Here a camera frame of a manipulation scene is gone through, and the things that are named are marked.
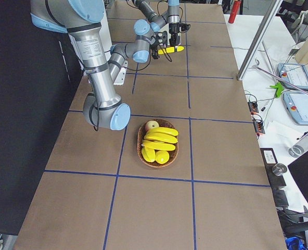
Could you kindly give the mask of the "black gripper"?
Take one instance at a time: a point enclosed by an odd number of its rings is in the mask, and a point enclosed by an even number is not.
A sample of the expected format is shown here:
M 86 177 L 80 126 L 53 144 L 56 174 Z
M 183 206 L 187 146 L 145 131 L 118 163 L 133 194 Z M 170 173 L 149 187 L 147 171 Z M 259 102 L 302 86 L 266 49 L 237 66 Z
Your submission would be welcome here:
M 167 45 L 168 42 L 168 33 L 166 31 L 163 32 L 154 32 L 154 36 L 152 36 L 152 42 L 150 44 L 150 49 L 152 52 L 153 59 L 159 59 L 158 47 L 160 45 Z M 170 46 L 174 46 L 174 39 L 170 38 Z
M 175 46 L 178 46 L 178 33 L 179 33 L 179 23 L 178 22 L 169 23 L 170 39 L 176 39 Z

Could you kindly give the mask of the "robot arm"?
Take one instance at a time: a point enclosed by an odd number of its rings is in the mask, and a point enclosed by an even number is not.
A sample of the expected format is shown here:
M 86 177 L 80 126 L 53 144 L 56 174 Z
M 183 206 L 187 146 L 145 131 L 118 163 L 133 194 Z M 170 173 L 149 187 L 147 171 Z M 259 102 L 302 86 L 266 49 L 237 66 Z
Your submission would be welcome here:
M 161 15 L 156 13 L 145 0 L 134 0 L 132 2 L 134 6 L 144 14 L 154 32 L 160 31 L 161 28 L 168 24 L 170 46 L 173 47 L 179 45 L 179 1 L 168 0 L 168 9 Z
M 165 24 L 179 21 L 179 2 L 169 1 L 168 10 L 157 15 L 147 1 L 134 1 L 146 19 L 134 24 L 136 40 L 131 44 L 116 44 L 106 57 L 100 37 L 101 22 L 105 15 L 103 1 L 31 1 L 33 24 L 41 29 L 66 33 L 75 39 L 80 62 L 88 75 L 92 92 L 85 99 L 83 114 L 95 129 L 124 129 L 130 119 L 129 105 L 122 102 L 114 89 L 114 82 L 123 63 L 132 58 L 146 63 L 155 34 Z

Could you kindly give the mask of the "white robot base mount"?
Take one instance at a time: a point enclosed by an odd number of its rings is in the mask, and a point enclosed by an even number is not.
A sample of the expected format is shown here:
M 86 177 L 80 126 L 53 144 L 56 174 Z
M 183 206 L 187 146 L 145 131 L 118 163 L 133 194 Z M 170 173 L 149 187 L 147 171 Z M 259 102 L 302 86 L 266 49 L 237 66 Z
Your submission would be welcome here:
M 118 73 L 118 75 L 117 75 L 117 77 L 114 81 L 114 85 L 123 85 L 124 81 L 125 81 L 125 77 L 126 77 L 126 68 L 121 67 L 121 70 Z

